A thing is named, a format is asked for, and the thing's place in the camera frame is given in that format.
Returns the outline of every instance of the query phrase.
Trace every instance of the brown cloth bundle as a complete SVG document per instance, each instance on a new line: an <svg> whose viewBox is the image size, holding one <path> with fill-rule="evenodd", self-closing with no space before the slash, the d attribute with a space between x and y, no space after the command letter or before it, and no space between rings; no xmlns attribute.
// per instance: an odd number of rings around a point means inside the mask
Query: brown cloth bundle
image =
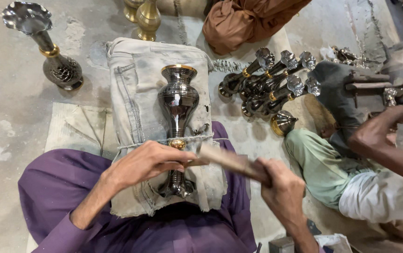
<svg viewBox="0 0 403 253"><path fill-rule="evenodd" d="M311 0L225 0L212 6L203 24L206 41L219 55L278 32Z"/></svg>

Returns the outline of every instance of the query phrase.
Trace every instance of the light green trousers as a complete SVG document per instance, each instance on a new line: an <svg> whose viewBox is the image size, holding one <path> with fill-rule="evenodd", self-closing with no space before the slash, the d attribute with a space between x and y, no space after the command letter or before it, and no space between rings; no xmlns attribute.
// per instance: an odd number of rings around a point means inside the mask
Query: light green trousers
<svg viewBox="0 0 403 253"><path fill-rule="evenodd" d="M306 187L329 208L339 210L339 199L357 174L372 171L359 161L342 157L327 140L305 129L291 131L284 143L302 169Z"/></svg>

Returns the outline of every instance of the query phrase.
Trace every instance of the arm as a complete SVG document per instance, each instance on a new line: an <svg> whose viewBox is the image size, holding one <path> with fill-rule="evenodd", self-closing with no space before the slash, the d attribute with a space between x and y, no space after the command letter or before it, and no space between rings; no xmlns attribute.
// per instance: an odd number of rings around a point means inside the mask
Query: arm
<svg viewBox="0 0 403 253"><path fill-rule="evenodd" d="M77 252L100 231L97 216L118 192L165 171L184 170L181 163L196 158L193 152L145 142L105 170L81 204L53 228L34 252Z"/></svg>
<svg viewBox="0 0 403 253"><path fill-rule="evenodd" d="M290 171L282 161L258 158L272 178L272 188L261 185L261 195L286 231L299 245L302 253L324 252L308 229L303 214L304 181Z"/></svg>
<svg viewBox="0 0 403 253"><path fill-rule="evenodd" d="M348 146L403 177L403 150L390 145L386 138L396 123L403 123L403 105L390 107L362 124L348 139Z"/></svg>

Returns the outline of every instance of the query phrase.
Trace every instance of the purple clothing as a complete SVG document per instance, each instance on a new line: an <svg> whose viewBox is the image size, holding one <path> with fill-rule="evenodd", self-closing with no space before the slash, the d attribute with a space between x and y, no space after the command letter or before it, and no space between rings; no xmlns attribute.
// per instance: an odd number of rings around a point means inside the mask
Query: purple clothing
<svg viewBox="0 0 403 253"><path fill-rule="evenodd" d="M212 122L214 138L228 138L219 122ZM234 151L230 141L220 146ZM255 238L250 201L241 175L226 171L227 194L220 210L201 212L198 205L176 203L153 217L118 218L107 204L87 230L69 220L111 161L87 152L57 149L36 158L19 179L22 211L33 239L34 252L253 252Z"/></svg>

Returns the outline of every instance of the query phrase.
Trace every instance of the twine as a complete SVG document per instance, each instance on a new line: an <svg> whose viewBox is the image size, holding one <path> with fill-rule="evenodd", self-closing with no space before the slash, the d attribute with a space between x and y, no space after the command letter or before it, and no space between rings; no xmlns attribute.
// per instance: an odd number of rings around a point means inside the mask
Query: twine
<svg viewBox="0 0 403 253"><path fill-rule="evenodd" d="M200 140L209 139L209 138L211 138L212 136L214 136L214 134L210 134L210 135L198 135L198 136L189 136L189 137L167 138L167 139L165 139L165 140L157 140L156 142L161 143L161 144L167 144L167 142L168 142L168 141L171 141L171 140L184 140L184 141L188 142L188 141L193 141L193 140L198 140L198 139L200 139ZM220 139L215 139L215 140L228 140L228 139L220 138ZM128 146L120 146L120 147L118 147L117 149L120 150L120 149L135 148L135 147L141 146L142 144L143 144L143 142L141 142L141 143L135 143L135 144L131 144L131 145L128 145Z"/></svg>

